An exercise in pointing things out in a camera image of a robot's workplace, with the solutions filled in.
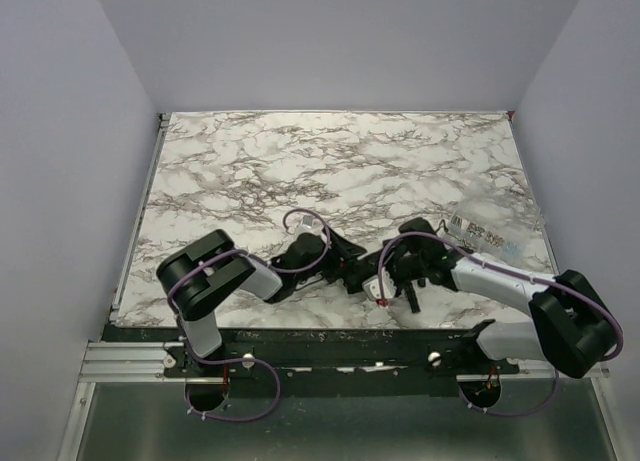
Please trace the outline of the black folding umbrella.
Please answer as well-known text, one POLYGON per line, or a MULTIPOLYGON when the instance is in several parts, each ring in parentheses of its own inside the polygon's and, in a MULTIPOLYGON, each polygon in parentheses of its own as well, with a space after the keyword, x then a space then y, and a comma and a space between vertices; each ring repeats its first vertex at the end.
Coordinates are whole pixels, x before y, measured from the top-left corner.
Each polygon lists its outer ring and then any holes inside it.
POLYGON ((329 283, 340 281, 348 294, 363 291, 363 283, 377 275, 382 250, 351 253, 331 249, 320 263, 321 273, 329 283))

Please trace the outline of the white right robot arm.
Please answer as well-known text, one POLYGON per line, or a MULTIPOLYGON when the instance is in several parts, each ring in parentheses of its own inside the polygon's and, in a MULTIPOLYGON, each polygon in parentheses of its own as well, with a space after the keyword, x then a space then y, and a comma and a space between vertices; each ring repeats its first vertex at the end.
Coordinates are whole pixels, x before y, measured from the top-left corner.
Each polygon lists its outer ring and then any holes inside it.
POLYGON ((582 273, 568 269, 552 275, 490 261, 437 235, 422 218, 404 223, 383 245, 376 275, 379 302, 390 297, 387 281, 400 286, 424 279, 527 316, 520 323, 487 321, 474 332, 473 344, 491 360, 547 361, 579 379, 624 347, 620 322, 582 273))

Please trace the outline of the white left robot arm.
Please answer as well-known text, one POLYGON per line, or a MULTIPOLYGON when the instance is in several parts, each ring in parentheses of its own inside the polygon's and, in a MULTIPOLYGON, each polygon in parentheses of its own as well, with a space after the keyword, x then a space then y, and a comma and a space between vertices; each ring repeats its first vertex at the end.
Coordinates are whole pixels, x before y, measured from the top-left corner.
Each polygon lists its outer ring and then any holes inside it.
POLYGON ((365 255, 365 248, 333 230, 328 234, 325 241, 302 232, 284 253, 265 262, 218 229, 162 261, 156 276, 195 356, 207 358, 222 346, 215 310, 235 292, 279 303, 312 281, 342 278, 348 264, 365 255))

